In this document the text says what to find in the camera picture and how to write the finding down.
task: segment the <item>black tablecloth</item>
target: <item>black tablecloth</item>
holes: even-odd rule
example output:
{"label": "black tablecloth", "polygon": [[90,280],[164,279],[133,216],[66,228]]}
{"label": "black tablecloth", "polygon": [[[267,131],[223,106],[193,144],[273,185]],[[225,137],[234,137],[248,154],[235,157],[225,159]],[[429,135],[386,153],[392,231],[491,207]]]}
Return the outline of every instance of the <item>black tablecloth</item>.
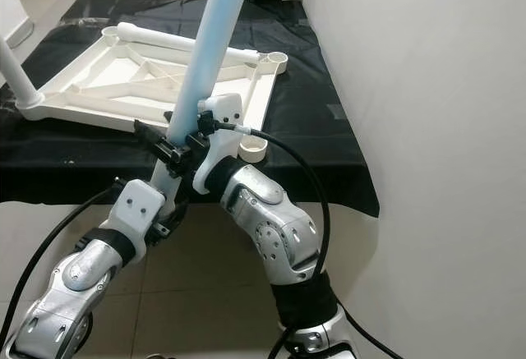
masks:
{"label": "black tablecloth", "polygon": [[[119,21],[195,38],[204,6],[204,0],[77,0],[23,67],[38,88],[96,41],[101,29]],[[377,216],[367,165],[301,3],[245,2],[230,45],[288,54],[264,130],[305,157],[330,202]],[[26,121],[8,86],[0,90],[1,201],[81,203],[115,176],[149,178],[154,162],[130,133],[51,118]],[[291,199],[316,200],[303,171],[281,150],[270,146],[259,165]]]}

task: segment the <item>white plastic bracket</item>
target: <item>white plastic bracket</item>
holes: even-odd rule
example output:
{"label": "white plastic bracket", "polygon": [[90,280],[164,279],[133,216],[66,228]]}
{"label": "white plastic bracket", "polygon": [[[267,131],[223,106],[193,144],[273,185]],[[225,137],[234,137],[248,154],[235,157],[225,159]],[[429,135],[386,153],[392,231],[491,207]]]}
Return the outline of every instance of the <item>white plastic bracket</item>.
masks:
{"label": "white plastic bracket", "polygon": [[[232,124],[242,123],[242,103],[239,94],[222,94],[202,100],[197,105],[200,113],[210,110],[214,119]],[[238,147],[242,134],[235,131],[217,131],[209,135],[210,149],[205,160],[197,169],[194,176],[193,187],[206,195],[209,191],[205,188],[205,181],[214,166],[227,156],[238,156]]]}
{"label": "white plastic bracket", "polygon": [[126,184],[101,228],[124,234],[135,247],[130,263],[137,263],[146,253],[145,235],[164,205],[164,196],[141,180]]}

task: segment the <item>black plastic sheet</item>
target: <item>black plastic sheet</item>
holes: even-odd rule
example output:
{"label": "black plastic sheet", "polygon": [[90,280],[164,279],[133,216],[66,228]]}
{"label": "black plastic sheet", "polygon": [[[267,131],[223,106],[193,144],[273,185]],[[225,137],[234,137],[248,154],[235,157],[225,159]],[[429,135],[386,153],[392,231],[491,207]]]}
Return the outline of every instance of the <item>black plastic sheet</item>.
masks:
{"label": "black plastic sheet", "polygon": [[[38,88],[100,37],[127,21],[152,30],[196,37],[204,0],[77,0],[23,67]],[[300,2],[245,2],[230,43],[288,54],[278,76],[264,131],[304,156],[320,175],[330,202],[372,216],[378,200],[367,164]],[[130,133],[47,118],[26,121],[7,85],[0,90],[0,200],[81,203],[116,176],[148,179],[155,159]],[[270,146],[258,167],[295,201],[316,201],[303,171]],[[191,193],[192,201],[212,201]]]}

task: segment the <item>light blue pipe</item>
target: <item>light blue pipe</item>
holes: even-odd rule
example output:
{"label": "light blue pipe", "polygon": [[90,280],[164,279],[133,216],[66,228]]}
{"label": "light blue pipe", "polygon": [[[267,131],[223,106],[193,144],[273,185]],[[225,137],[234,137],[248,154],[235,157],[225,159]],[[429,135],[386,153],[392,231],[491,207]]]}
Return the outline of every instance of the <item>light blue pipe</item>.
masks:
{"label": "light blue pipe", "polygon": [[[184,145],[186,136],[197,130],[197,102],[212,94],[242,3],[243,0],[208,0],[206,3],[196,46],[166,132],[168,140],[175,145]],[[180,181],[171,178],[164,164],[157,161],[151,184],[166,195],[164,213],[173,208]]]}

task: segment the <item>plastic tube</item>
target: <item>plastic tube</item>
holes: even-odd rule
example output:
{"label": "plastic tube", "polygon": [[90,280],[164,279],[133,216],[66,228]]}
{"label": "plastic tube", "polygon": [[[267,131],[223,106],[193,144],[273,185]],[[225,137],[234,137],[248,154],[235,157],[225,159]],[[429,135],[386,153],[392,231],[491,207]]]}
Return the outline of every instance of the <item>plastic tube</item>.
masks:
{"label": "plastic tube", "polygon": [[44,101],[44,96],[35,89],[2,36],[0,36],[0,71],[15,94],[17,108],[33,108]]}
{"label": "plastic tube", "polygon": [[[140,28],[127,22],[120,22],[118,24],[117,35],[120,40],[127,41],[128,43],[157,45],[159,47],[181,49],[183,51],[192,51],[196,46],[194,39]],[[225,57],[248,63],[258,63],[260,60],[260,54],[257,51],[230,47],[227,48]]]}
{"label": "plastic tube", "polygon": [[[197,102],[212,94],[242,3],[243,0],[208,0],[206,3],[196,45],[166,131],[168,140],[175,145],[184,145],[186,136],[197,130]],[[151,184],[166,196],[163,214],[173,208],[180,181],[180,178],[171,178],[164,163],[157,161]]]}

